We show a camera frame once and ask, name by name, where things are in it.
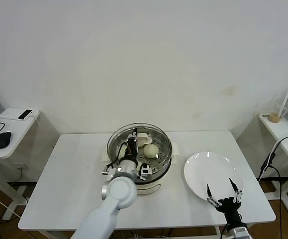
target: white plate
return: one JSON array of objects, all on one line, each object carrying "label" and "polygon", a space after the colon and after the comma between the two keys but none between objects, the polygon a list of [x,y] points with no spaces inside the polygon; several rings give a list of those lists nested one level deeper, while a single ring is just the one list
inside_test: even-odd
[{"label": "white plate", "polygon": [[234,190],[229,178],[239,190],[244,189],[243,177],[233,162],[214,152],[199,152],[185,163],[185,180],[191,190],[200,198],[207,200],[207,184],[214,199],[233,197]]}]

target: wooden floor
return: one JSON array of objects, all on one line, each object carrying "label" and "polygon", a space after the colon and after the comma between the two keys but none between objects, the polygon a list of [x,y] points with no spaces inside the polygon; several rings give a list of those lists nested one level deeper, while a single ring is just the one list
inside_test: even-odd
[{"label": "wooden floor", "polygon": [[[260,183],[263,190],[265,192],[273,191],[273,186],[271,183],[268,182],[261,182]],[[28,187],[27,191],[25,192],[26,196],[30,196],[33,191],[33,187]],[[10,203],[10,199],[4,195],[0,191],[0,201],[8,205]],[[252,226],[249,231],[253,237],[253,239],[280,239],[280,217],[279,217],[279,202],[278,201],[270,201],[271,206],[277,215],[277,219],[275,222],[272,223],[265,223],[265,224],[257,224]],[[19,215],[22,214],[24,207],[18,207],[16,213]],[[4,212],[4,207],[0,205],[0,217]],[[8,227],[12,227],[5,231],[0,232],[0,239],[30,239],[31,237],[26,234],[26,232],[17,228],[17,224],[19,222],[19,218],[13,216],[15,218],[11,222],[5,222],[0,220],[0,230],[6,229]],[[286,211],[285,207],[282,204],[282,219],[283,219],[283,238],[288,239],[288,212]],[[125,239],[132,238],[134,234],[139,235],[140,237],[144,238],[154,238],[157,236],[168,237],[170,229],[155,229],[155,230],[123,230],[123,231],[114,231],[112,236],[114,239]],[[40,234],[39,232],[29,232],[33,238],[35,239],[46,239],[45,236]],[[68,236],[72,235],[72,232],[65,232]],[[215,234],[214,227],[208,228],[181,228],[181,229],[173,229],[169,237],[187,237],[187,236],[207,236]]]}]

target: white wall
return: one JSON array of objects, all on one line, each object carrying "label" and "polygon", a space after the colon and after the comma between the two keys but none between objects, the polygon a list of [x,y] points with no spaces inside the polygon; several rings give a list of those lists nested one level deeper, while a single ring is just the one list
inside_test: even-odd
[{"label": "white wall", "polygon": [[0,103],[60,134],[143,121],[238,138],[287,87],[288,1],[0,0]]}]

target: stainless steel steamer basket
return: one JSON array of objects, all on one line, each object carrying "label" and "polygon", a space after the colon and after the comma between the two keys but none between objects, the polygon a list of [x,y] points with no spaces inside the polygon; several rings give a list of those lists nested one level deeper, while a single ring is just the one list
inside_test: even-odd
[{"label": "stainless steel steamer basket", "polygon": [[[116,160],[116,152],[118,151],[120,145],[126,141],[129,134],[132,133],[134,128],[137,128],[138,133],[146,133],[149,137],[152,138],[152,144],[155,144],[159,148],[159,153],[156,155],[156,158],[146,158],[144,155],[144,147],[138,148],[138,167],[142,163],[147,163],[152,169],[152,175],[149,175],[146,178],[146,181],[137,179],[135,184],[149,184],[161,179],[169,170],[171,165],[171,156],[172,156],[172,144],[167,137],[167,135],[158,127],[147,124],[147,123],[133,123],[126,125],[118,129],[110,138],[107,143],[107,154],[111,162]],[[113,165],[117,168],[119,165],[119,160]]]}]

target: white steamer base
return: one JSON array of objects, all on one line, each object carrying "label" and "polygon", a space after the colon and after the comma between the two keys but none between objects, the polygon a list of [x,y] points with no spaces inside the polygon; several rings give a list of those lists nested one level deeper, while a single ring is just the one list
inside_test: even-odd
[{"label": "white steamer base", "polygon": [[170,169],[166,172],[166,174],[158,179],[155,182],[149,184],[138,184],[136,185],[137,188],[137,195],[147,195],[156,192],[162,186],[162,183],[166,180],[167,174]]}]

